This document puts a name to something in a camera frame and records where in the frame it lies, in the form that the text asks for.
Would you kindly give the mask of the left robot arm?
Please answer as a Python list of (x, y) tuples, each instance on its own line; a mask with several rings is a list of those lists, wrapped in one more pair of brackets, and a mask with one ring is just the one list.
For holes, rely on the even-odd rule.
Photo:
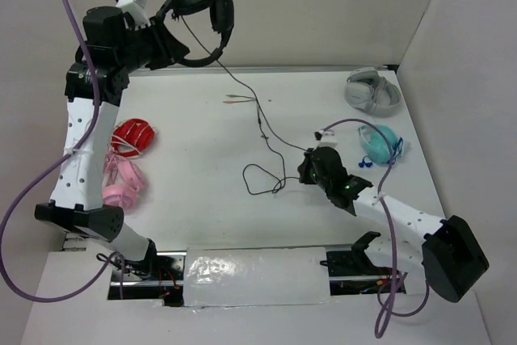
[(122, 254), (143, 280), (159, 270), (154, 242), (124, 222), (119, 206), (103, 202), (103, 168), (129, 74), (141, 67), (161, 69), (183, 59), (188, 48), (154, 16), (148, 27), (130, 28), (114, 6), (87, 11), (86, 48), (76, 52), (66, 74), (68, 129), (64, 162), (47, 203), (36, 205), (35, 218)]

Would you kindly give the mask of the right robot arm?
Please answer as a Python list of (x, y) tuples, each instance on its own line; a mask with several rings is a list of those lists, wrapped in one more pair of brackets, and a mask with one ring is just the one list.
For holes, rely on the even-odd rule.
[(399, 245), (398, 269), (425, 279), (444, 300), (460, 301), (489, 269), (466, 220), (424, 213), (379, 193), (371, 182), (347, 173), (337, 150), (307, 149), (297, 170), (301, 183), (319, 186), (335, 207), (354, 217), (392, 225)]

